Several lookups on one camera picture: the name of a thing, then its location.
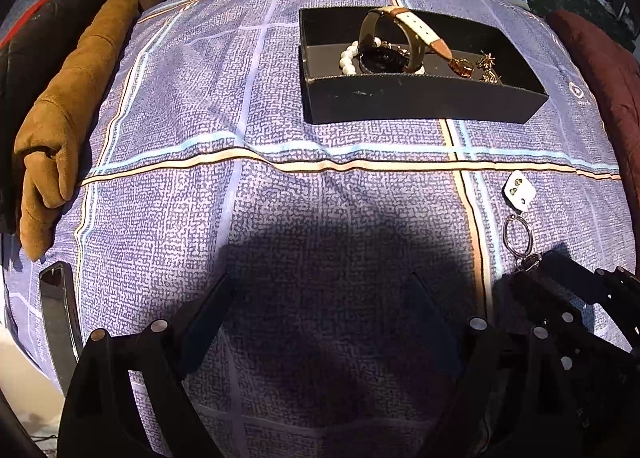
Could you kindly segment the white earring card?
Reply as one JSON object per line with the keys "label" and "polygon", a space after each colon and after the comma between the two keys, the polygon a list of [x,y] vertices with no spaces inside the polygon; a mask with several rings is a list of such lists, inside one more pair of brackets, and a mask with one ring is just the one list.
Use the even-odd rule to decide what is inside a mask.
{"label": "white earring card", "polygon": [[536,189],[521,171],[513,171],[503,186],[503,196],[518,213],[529,210],[536,198]]}

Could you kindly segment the gold flower earrings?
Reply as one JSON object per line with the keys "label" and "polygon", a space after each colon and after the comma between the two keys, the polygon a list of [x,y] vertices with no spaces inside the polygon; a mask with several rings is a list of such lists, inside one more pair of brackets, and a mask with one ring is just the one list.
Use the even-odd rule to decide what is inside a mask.
{"label": "gold flower earrings", "polygon": [[490,84],[500,84],[501,78],[495,71],[495,63],[496,59],[492,54],[483,54],[480,55],[480,58],[477,59],[476,67],[482,71],[482,76],[480,80],[485,83]]}

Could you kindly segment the gold ring red stones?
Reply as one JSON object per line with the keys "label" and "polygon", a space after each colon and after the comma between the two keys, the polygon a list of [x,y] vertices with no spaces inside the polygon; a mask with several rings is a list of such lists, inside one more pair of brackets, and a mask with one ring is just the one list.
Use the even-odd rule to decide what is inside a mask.
{"label": "gold ring red stones", "polygon": [[464,78],[471,78],[475,70],[474,64],[465,58],[452,58],[448,61],[448,66],[457,76]]}

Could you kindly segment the white strap wristwatch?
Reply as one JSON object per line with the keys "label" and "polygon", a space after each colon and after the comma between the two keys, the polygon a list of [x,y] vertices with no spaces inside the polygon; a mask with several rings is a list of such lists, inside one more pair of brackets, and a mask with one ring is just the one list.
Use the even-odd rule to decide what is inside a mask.
{"label": "white strap wristwatch", "polygon": [[401,6],[370,9],[360,25],[357,50],[361,70],[373,74],[420,74],[429,54],[445,62],[454,58],[434,28]]}

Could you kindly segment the black smartphone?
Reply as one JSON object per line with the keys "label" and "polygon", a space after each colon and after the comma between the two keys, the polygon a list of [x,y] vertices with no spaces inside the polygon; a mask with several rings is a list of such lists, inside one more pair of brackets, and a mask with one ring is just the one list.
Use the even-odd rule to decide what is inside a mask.
{"label": "black smartphone", "polygon": [[41,270],[39,288],[52,365],[66,395],[84,348],[70,264],[58,261]]}

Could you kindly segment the blue plaid bed sheet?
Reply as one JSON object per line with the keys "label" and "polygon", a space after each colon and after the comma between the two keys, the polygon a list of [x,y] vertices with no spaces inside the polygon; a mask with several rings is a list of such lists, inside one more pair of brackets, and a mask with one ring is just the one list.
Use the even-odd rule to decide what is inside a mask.
{"label": "blue plaid bed sheet", "polygon": [[[300,10],[402,5],[502,32],[548,99],[527,123],[314,125]],[[412,457],[448,388],[406,301],[413,271],[463,316],[513,268],[502,188],[536,189],[539,250],[634,268],[597,100],[541,18],[503,0],[168,0],[134,27],[47,263],[73,270],[80,328],[135,333],[221,273],[243,293],[194,407],[229,457]]]}

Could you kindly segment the tan suede garment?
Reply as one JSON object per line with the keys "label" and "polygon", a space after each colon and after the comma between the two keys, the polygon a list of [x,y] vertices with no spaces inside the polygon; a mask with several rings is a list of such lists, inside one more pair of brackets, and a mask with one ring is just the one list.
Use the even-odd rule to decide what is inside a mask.
{"label": "tan suede garment", "polygon": [[14,160],[24,172],[18,237],[33,262],[52,247],[54,224],[73,198],[81,148],[138,16],[138,1],[104,2],[16,135]]}

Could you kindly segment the black quilted jacket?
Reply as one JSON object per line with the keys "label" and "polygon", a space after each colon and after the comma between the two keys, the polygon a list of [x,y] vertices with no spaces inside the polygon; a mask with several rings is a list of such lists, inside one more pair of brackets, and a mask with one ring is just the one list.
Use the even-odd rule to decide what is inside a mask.
{"label": "black quilted jacket", "polygon": [[14,233],[14,140],[26,114],[107,0],[40,0],[1,44],[1,231]]}

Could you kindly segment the red puffer jacket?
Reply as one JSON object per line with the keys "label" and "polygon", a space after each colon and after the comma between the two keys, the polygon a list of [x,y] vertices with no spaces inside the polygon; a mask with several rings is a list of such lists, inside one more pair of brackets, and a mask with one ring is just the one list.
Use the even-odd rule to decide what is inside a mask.
{"label": "red puffer jacket", "polygon": [[8,34],[4,36],[4,39],[0,43],[0,47],[6,46],[10,43],[12,38],[17,34],[19,30],[26,24],[26,22],[49,0],[37,0],[31,7],[29,7],[24,14],[17,20],[17,22],[9,30]]}

